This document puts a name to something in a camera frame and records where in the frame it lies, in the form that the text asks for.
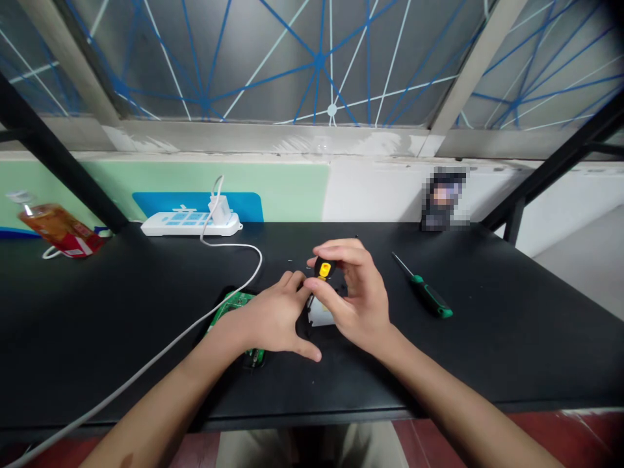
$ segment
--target table surface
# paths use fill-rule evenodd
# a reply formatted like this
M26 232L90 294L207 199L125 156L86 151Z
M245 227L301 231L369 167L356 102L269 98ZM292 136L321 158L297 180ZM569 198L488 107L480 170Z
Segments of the table surface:
M265 260L259 292L306 270L312 247L358 236L381 272L391 321L449 372L505 411L624 403L624 322L479 225L423 233L407 223L265 223L216 242L250 243ZM95 406L227 288L257 254L131 226L85 260L40 259L42 240L0 242L0 436L42 437ZM426 312L395 251L455 315ZM339 290L343 278L332 279ZM109 429L201 337L192 331L83 433ZM270 353L253 372L231 366L191 430L333 424L422 415L405 389L335 327L313 330L320 363Z

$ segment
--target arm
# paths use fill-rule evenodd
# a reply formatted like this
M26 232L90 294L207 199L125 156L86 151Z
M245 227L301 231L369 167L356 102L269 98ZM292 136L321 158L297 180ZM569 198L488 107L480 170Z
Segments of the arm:
M294 324L309 289L301 272L282 279L249 304L225 314L199 345L151 389L102 439L83 467L168 466L195 413L221 374L250 348L293 351L320 361Z
M379 359L411 391L468 466L561 466L494 405L442 369L390 323L383 279L359 240L330 240L313 251L338 261L349 294L341 298L316 278L308 278L305 286L331 311L347 339Z

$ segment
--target window glass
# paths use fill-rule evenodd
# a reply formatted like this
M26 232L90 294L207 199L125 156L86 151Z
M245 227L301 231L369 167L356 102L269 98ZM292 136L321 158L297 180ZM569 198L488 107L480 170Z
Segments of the window glass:
M529 0L456 127L578 128L624 85L624 47L607 2Z
M16 0L0 2L0 72L42 116L88 113L72 82Z
M131 116L428 125L493 1L59 0Z

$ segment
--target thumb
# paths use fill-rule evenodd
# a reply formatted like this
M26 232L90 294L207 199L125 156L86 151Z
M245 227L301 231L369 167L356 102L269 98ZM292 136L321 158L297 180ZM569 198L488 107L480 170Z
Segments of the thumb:
M309 341L306 341L299 337L297 337L297 340L294 342L294 347L292 351L300 354L304 358L307 357L308 359L312 359L314 362L319 362L322 357L320 354L320 349L318 349Z
M312 294L314 294L332 314L340 314L344 309L345 300L325 281L319 280L318 278L307 278L304 281L304 286L312 291Z

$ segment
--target screwdriver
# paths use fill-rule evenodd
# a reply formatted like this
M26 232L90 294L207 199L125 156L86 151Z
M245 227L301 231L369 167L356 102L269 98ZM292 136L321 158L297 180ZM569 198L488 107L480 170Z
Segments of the screwdriver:
M317 261L314 263L314 276L320 280L327 281L332 277L335 269L336 260L325 260L317 257Z
M401 264L401 266L405 268L405 271L409 275L412 288L415 289L417 294L424 300L429 310L441 319L452 317L453 311L444 299L442 299L442 296L440 296L431 286L425 283L422 276L412 273L394 252L392 252L392 255Z

